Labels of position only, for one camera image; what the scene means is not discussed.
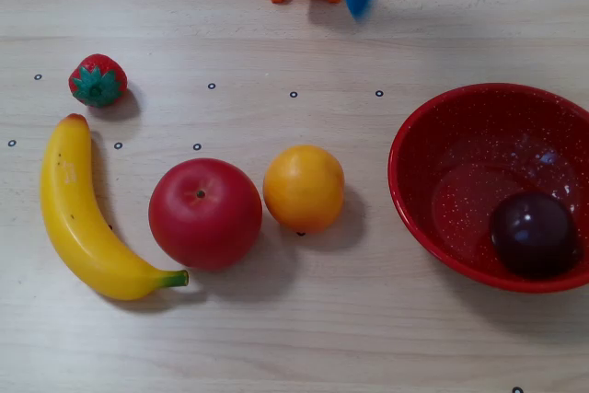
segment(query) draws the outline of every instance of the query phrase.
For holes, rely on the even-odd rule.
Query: bowl rim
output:
[[[510,84],[510,83],[480,83],[476,85],[469,85],[465,87],[458,87],[451,89],[443,94],[440,94],[434,98],[429,99],[417,108],[412,114],[403,122],[400,129],[395,136],[395,140],[390,148],[388,156],[388,187],[390,194],[397,209],[398,215],[409,229],[411,234],[418,240],[418,242],[432,255],[434,255],[439,261],[444,263],[454,271],[467,276],[468,278],[477,281],[479,283],[487,284],[491,287],[496,287],[503,290],[512,292],[521,292],[528,294],[547,294],[552,292],[561,292],[570,290],[576,287],[581,287],[589,283],[589,272],[585,272],[579,275],[575,275],[563,280],[546,280],[546,281],[510,281],[496,276],[488,275],[487,273],[473,269],[466,264],[463,264],[459,260],[448,255],[444,250],[438,247],[428,236],[422,232],[415,220],[411,217],[406,203],[403,201],[401,192],[398,185],[398,151],[405,141],[405,137],[410,131],[411,126],[420,119],[424,114],[430,112],[435,106],[445,103],[448,101],[459,99],[465,94],[473,94],[482,92],[482,89],[497,89],[500,92],[507,91],[510,93],[517,92],[534,92],[542,98],[556,102],[563,106],[567,110],[574,112],[579,117],[584,119],[589,124],[589,112],[581,108],[580,106],[572,103],[571,101],[552,94],[551,92],[535,87],[528,87],[524,85]]]

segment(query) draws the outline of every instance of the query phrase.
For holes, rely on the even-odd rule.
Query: apple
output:
[[[173,167],[149,202],[157,244],[186,267],[221,271],[256,242],[262,208],[258,190],[239,168],[213,158]]]

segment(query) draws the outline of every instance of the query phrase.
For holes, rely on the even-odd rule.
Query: red bowl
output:
[[[388,160],[398,213],[415,238],[457,272],[494,287],[548,293],[589,283],[589,113],[549,92],[508,84],[461,87],[401,126]],[[491,212],[521,191],[572,211],[583,258],[547,280],[510,273],[489,234]]]

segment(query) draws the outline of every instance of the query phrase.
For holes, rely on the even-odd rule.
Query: strawberry leaves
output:
[[[80,78],[72,78],[77,87],[74,97],[85,105],[102,108],[114,103],[122,95],[121,82],[117,81],[114,70],[103,75],[97,66],[92,72],[80,66],[79,73]]]

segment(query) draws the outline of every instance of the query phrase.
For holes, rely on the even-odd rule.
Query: yellow banana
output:
[[[100,294],[130,300],[188,284],[186,271],[156,269],[110,230],[94,195],[92,139],[81,115],[69,115],[53,131],[40,175],[40,206],[59,256]]]

